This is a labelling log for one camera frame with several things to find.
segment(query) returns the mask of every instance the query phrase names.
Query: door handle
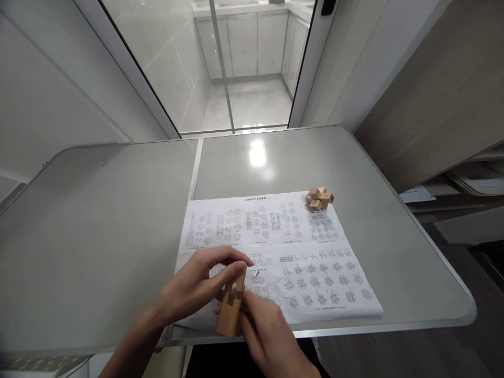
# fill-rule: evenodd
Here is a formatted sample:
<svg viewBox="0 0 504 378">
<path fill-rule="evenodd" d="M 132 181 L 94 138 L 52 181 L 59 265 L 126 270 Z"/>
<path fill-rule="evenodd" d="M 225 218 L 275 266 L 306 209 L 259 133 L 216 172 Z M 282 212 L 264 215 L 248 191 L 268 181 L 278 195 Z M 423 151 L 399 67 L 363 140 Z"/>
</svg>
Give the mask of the door handle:
<svg viewBox="0 0 504 378">
<path fill-rule="evenodd" d="M 322 16 L 330 16 L 332 11 L 334 10 L 334 6 L 336 5 L 336 0 L 324 0 L 324 4 L 322 5 L 322 12 L 320 13 Z"/>
</svg>

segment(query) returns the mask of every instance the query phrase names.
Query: hand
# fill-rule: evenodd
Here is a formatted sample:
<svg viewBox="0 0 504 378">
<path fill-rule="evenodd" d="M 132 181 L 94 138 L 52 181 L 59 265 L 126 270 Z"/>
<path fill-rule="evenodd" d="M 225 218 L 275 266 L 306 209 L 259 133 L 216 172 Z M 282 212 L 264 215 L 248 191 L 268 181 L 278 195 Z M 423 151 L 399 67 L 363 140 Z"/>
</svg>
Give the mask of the hand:
<svg viewBox="0 0 504 378">
<path fill-rule="evenodd" d="M 210 278 L 210 269 L 219 263 L 227 267 Z M 236 279 L 247 265 L 254 263 L 231 246 L 196 250 L 141 319 L 152 327 L 162 328 L 194 314 L 218 295 L 222 286 Z"/>
<path fill-rule="evenodd" d="M 250 291 L 245 291 L 242 303 L 248 307 L 254 323 L 240 312 L 243 338 L 251 357 L 265 376 L 320 378 L 317 368 L 299 348 L 278 305 Z"/>
</svg>

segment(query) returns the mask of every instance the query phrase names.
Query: glass panel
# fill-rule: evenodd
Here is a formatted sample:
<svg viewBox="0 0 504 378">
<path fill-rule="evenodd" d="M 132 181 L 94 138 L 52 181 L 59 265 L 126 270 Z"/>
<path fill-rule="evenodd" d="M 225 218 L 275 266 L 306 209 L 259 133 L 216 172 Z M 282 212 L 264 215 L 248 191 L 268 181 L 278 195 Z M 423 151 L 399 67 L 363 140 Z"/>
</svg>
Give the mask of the glass panel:
<svg viewBox="0 0 504 378">
<path fill-rule="evenodd" d="M 102 1 L 180 133 L 289 122 L 314 1 Z"/>
</svg>

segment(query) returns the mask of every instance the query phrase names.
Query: table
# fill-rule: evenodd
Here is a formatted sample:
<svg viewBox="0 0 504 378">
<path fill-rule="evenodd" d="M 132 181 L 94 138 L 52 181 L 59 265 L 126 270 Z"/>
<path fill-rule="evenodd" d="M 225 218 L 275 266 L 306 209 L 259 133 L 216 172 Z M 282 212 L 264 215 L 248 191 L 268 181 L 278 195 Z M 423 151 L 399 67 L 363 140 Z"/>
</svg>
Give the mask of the table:
<svg viewBox="0 0 504 378">
<path fill-rule="evenodd" d="M 111 163 L 100 168 L 106 156 Z M 469 290 L 354 137 L 323 127 L 58 155 L 0 217 L 0 240 L 7 235 L 7 243 L 0 241 L 0 299 L 10 301 L 0 309 L 2 347 L 110 349 L 173 273 L 187 195 L 204 200 L 313 186 L 334 193 L 338 218 L 384 313 L 293 325 L 296 337 L 474 320 Z M 104 218 L 98 221 L 95 211 Z M 169 336 L 170 345 L 228 341 L 178 326 Z"/>
</svg>

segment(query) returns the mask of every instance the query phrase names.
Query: white cabinet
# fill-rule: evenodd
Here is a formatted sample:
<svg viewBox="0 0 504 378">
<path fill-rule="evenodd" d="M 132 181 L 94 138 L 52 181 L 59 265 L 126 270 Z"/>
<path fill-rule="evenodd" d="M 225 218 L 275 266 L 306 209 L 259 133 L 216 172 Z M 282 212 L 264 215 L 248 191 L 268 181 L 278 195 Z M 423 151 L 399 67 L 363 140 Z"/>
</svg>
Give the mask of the white cabinet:
<svg viewBox="0 0 504 378">
<path fill-rule="evenodd" d="M 257 13 L 227 16 L 233 74 L 257 75 Z"/>
<path fill-rule="evenodd" d="M 210 18 L 199 18 L 196 20 L 198 28 L 199 40 L 205 57 L 208 75 L 211 79 L 222 79 L 221 65 L 219 62 L 219 55 L 217 53 L 217 43 L 215 41 L 214 24 Z M 217 27 L 220 34 L 220 45 L 222 47 L 222 54 L 224 58 L 224 68 L 226 70 L 226 77 L 233 76 L 233 68 L 231 65 L 231 53 L 229 50 L 229 36 L 227 34 L 227 20 L 226 17 L 217 18 Z"/>
<path fill-rule="evenodd" d="M 257 19 L 257 74 L 278 74 L 282 70 L 287 12 L 259 13 Z"/>
<path fill-rule="evenodd" d="M 285 35 L 285 46 L 282 62 L 282 76 L 285 82 L 289 78 L 289 65 L 290 56 L 292 54 L 292 45 L 294 43 L 294 32 L 296 31 L 296 18 L 289 14 L 289 19 L 287 21 L 287 32 Z"/>
<path fill-rule="evenodd" d="M 290 55 L 289 69 L 287 70 L 287 86 L 291 94 L 294 96 L 296 93 L 296 86 L 298 82 L 299 69 L 303 59 L 305 50 L 306 36 L 308 34 L 308 25 L 301 22 L 296 18 L 296 28 L 294 31 L 294 38 L 292 43 L 292 53 Z"/>
</svg>

